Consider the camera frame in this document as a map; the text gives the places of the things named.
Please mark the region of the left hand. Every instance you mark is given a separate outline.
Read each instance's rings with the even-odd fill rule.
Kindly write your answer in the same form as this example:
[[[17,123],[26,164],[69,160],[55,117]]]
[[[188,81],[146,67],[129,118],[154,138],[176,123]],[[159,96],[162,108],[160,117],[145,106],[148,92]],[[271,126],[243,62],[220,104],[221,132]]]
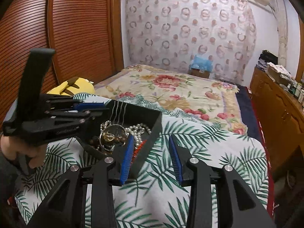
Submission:
[[[47,144],[35,147],[15,136],[1,136],[1,152],[5,158],[14,161],[17,154],[28,156],[30,158],[28,165],[31,169],[43,165],[46,148]]]

